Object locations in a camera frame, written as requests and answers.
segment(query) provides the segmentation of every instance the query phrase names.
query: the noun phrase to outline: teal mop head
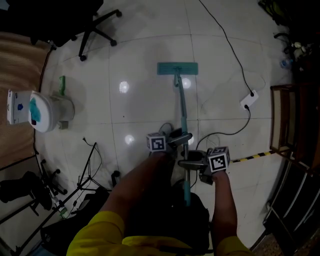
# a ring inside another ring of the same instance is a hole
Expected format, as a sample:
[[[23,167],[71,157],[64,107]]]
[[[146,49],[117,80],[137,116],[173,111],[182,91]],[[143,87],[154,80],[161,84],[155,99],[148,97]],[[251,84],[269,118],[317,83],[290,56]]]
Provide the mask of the teal mop head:
[[[196,62],[159,62],[158,75],[198,75]]]

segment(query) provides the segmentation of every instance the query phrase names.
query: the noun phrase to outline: hand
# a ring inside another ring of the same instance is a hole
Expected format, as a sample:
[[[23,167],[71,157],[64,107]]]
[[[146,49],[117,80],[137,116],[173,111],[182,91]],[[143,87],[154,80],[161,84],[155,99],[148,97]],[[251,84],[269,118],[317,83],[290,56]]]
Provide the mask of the hand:
[[[224,170],[218,170],[212,175],[213,182],[217,182],[225,178],[229,179],[228,174]]]

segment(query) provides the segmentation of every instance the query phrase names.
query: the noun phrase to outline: black cable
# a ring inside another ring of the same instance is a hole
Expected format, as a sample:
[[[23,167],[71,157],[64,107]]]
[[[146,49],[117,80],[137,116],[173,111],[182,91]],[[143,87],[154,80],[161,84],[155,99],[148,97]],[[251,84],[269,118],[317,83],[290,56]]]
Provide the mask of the black cable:
[[[72,211],[74,210],[74,206],[72,207],[72,209],[71,209],[71,211],[70,211],[70,213],[69,213],[69,215],[65,218],[65,219],[68,219],[69,218],[69,216],[70,216],[70,214],[72,213]]]
[[[165,126],[165,125],[169,125],[171,128],[171,132],[174,130],[174,126],[172,125],[172,123],[170,122],[165,122],[163,125],[161,125],[159,132],[161,131],[161,129]]]
[[[250,87],[249,87],[249,85],[248,85],[248,83],[247,83],[247,80],[246,80],[246,77],[245,77],[244,68],[242,67],[241,62],[240,62],[240,60],[238,59],[238,57],[237,57],[237,55],[236,55],[236,53],[235,53],[234,48],[232,47],[231,43],[229,42],[229,39],[228,39],[228,37],[227,37],[227,34],[226,34],[224,28],[220,25],[220,23],[217,21],[217,19],[211,14],[211,12],[207,9],[207,7],[201,2],[201,0],[199,0],[199,2],[203,5],[203,7],[205,8],[205,10],[208,12],[208,14],[210,14],[210,16],[215,20],[215,22],[216,22],[216,23],[219,25],[219,27],[222,29],[222,31],[223,31],[223,33],[224,33],[224,35],[225,35],[225,39],[226,39],[227,42],[229,43],[229,45],[230,45],[230,47],[231,47],[231,50],[232,50],[232,52],[233,52],[236,60],[238,61],[240,67],[241,67],[241,71],[242,71],[242,76],[243,76],[244,83],[245,83],[246,87],[248,87],[248,89],[249,89],[249,91],[250,91],[251,97],[253,97],[253,96],[254,96],[254,93],[253,93],[253,91],[250,89]]]
[[[91,180],[90,180],[88,186],[85,187],[85,189],[87,189],[87,188],[90,186],[90,183],[91,183]],[[71,213],[72,213],[72,211],[74,210],[75,206],[77,205],[78,199],[82,196],[83,192],[85,192],[85,189],[81,192],[81,194],[78,196],[78,198],[77,198],[76,200],[74,200],[72,209],[71,209],[69,215],[68,215],[65,219],[68,219],[68,218],[69,218],[69,216],[71,215]]]
[[[198,180],[198,170],[195,171],[195,182],[192,184],[190,189],[192,189],[192,187],[197,183],[197,180]]]
[[[91,147],[94,146],[94,145],[89,144],[89,143],[87,142],[86,138],[83,138],[82,140],[83,140],[87,145],[89,145],[89,146],[91,146]],[[98,167],[98,169],[96,170],[95,174],[92,176],[92,179],[94,178],[94,176],[96,176],[96,174],[97,174],[100,166],[102,165],[102,157],[101,157],[101,154],[100,154],[99,150],[96,149],[96,147],[94,147],[94,149],[95,149],[95,151],[98,152],[98,154],[99,154],[99,156],[100,156],[100,164],[99,164],[99,167]]]
[[[248,107],[247,105],[245,105],[244,107],[245,107],[246,110],[249,111],[249,118],[248,118],[248,121],[246,122],[246,124],[245,124],[240,130],[238,130],[238,131],[236,131],[236,132],[234,132],[234,133],[224,133],[224,132],[212,132],[212,133],[209,133],[208,135],[204,136],[202,139],[199,140],[198,144],[196,145],[195,150],[198,149],[200,142],[202,142],[205,138],[207,138],[207,137],[209,137],[209,136],[211,136],[211,135],[215,135],[215,134],[235,135],[235,134],[240,133],[244,128],[246,128],[247,125],[248,125],[248,123],[249,123],[249,121],[250,121],[250,118],[251,118],[251,112],[250,112],[250,109],[249,109],[249,107]]]

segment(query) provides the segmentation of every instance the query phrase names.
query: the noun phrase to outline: power strip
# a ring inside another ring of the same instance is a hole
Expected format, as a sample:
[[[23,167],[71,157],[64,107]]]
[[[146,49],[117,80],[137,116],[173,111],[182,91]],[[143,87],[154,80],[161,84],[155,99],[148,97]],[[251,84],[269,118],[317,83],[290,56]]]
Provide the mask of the power strip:
[[[255,103],[255,101],[259,98],[258,93],[253,90],[253,96],[251,96],[251,93],[249,93],[241,102],[240,105],[241,107],[246,110],[245,105],[247,105],[249,108],[250,106]]]

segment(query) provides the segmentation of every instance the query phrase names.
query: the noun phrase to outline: chair base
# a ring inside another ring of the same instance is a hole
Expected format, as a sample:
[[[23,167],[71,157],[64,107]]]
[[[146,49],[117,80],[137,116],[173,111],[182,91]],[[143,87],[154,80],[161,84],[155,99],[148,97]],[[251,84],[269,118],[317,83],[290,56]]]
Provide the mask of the chair base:
[[[80,50],[79,50],[79,57],[80,57],[80,61],[84,62],[87,57],[83,54],[84,53],[84,49],[85,49],[85,46],[86,46],[86,43],[89,39],[89,36],[90,36],[90,33],[91,32],[95,32],[97,33],[98,35],[102,36],[103,38],[105,39],[108,39],[110,41],[110,45],[112,47],[116,46],[117,45],[117,41],[114,40],[113,38],[111,38],[110,36],[108,36],[107,34],[105,34],[104,32],[102,32],[101,30],[97,29],[96,26],[98,24],[100,24],[101,22],[103,22],[104,20],[110,18],[111,16],[113,15],[116,15],[117,17],[122,17],[122,12],[119,11],[118,9],[112,11],[112,12],[109,12],[108,14],[105,14],[99,18],[97,18],[96,20],[94,20],[84,31],[84,35],[83,35],[83,39],[82,39],[82,42],[81,42],[81,46],[80,46]],[[71,38],[72,41],[75,41],[77,39],[76,36],[73,36]]]

